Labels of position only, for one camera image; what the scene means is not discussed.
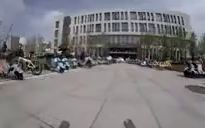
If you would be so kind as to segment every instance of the paved road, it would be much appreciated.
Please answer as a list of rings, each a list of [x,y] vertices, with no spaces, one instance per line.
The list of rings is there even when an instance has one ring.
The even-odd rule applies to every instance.
[[[204,80],[128,64],[77,69],[0,85],[0,128],[205,128]]]

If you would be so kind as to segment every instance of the building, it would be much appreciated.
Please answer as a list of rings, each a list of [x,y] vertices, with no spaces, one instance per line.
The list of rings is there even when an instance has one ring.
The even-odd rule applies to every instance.
[[[142,35],[170,37],[179,32],[190,33],[190,17],[177,11],[113,10],[68,16],[55,22],[54,43],[69,40],[76,54],[87,51],[92,55],[140,56],[137,54]]]
[[[20,37],[19,36],[10,36],[6,42],[7,49],[11,51],[16,51],[19,49]]]

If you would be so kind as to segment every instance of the road marking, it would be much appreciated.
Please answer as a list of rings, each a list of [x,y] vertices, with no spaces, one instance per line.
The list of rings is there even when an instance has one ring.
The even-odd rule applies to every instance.
[[[65,73],[77,72],[77,71],[78,71],[77,69],[72,69],[72,70],[66,71]],[[24,80],[30,80],[30,79],[35,79],[35,78],[42,78],[42,77],[47,77],[47,76],[56,75],[56,74],[59,74],[59,73],[57,73],[57,72],[50,72],[50,73],[39,75],[39,76],[30,76],[30,77],[25,78]],[[17,80],[2,81],[2,82],[0,82],[0,85],[6,84],[6,83],[12,83],[12,82],[16,82],[16,81]]]

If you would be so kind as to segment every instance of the sky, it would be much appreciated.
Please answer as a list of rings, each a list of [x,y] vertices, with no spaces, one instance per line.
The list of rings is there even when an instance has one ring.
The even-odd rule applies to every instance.
[[[114,8],[176,10],[187,13],[197,35],[205,33],[205,0],[0,0],[0,35],[42,35],[51,40],[55,17]]]

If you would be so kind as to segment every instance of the car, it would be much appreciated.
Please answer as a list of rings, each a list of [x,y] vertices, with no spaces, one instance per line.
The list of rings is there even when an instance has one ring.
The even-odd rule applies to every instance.
[[[117,61],[117,63],[124,63],[125,62],[124,58],[122,58],[122,57],[117,58],[116,61]]]

